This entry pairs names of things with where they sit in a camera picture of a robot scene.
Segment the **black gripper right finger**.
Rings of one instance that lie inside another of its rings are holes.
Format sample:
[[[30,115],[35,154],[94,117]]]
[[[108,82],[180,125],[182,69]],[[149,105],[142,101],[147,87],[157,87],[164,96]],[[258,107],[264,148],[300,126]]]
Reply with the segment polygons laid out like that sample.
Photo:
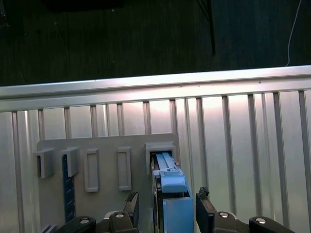
[[[217,211],[209,199],[209,190],[201,187],[195,197],[196,222],[202,233],[291,233],[292,230],[265,216],[255,216],[248,223],[233,213]]]

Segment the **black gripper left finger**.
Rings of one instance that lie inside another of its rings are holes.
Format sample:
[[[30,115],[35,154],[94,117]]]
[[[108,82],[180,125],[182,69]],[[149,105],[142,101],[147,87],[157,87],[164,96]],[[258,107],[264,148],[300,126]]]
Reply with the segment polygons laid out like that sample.
[[[122,211],[114,211],[97,222],[90,216],[79,216],[57,230],[58,233],[138,233],[139,194],[131,193]]]

